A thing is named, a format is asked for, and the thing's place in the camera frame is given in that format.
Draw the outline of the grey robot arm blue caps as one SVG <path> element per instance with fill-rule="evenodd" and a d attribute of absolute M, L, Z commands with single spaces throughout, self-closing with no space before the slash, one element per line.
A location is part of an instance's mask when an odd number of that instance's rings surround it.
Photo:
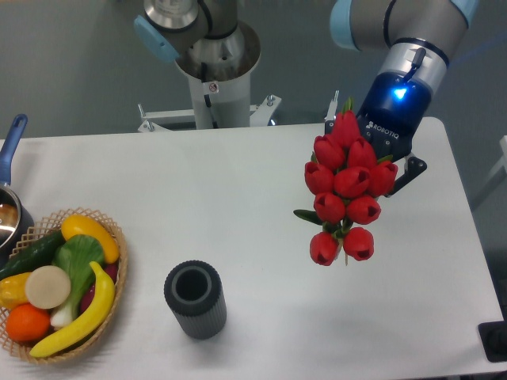
<path fill-rule="evenodd" d="M 475 1 L 338 1 L 330 34 L 342 48 L 387 48 L 361 105 L 361 134 L 380 156 L 404 159 L 403 188 L 426 164 L 412 140 L 477 9 Z M 266 125 L 275 103 L 250 106 L 250 75 L 261 56 L 257 33 L 234 1 L 146 1 L 134 29 L 159 60 L 187 77 L 199 129 Z"/>

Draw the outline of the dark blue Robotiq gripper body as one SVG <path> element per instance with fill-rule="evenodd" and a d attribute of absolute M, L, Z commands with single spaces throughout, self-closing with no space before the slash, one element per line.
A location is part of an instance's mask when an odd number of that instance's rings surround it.
<path fill-rule="evenodd" d="M 432 99 L 421 83 L 403 81 L 403 76 L 384 72 L 372 84 L 356 114 L 360 134 L 372 145 L 378 158 L 393 161 L 409 155 L 412 140 Z"/>

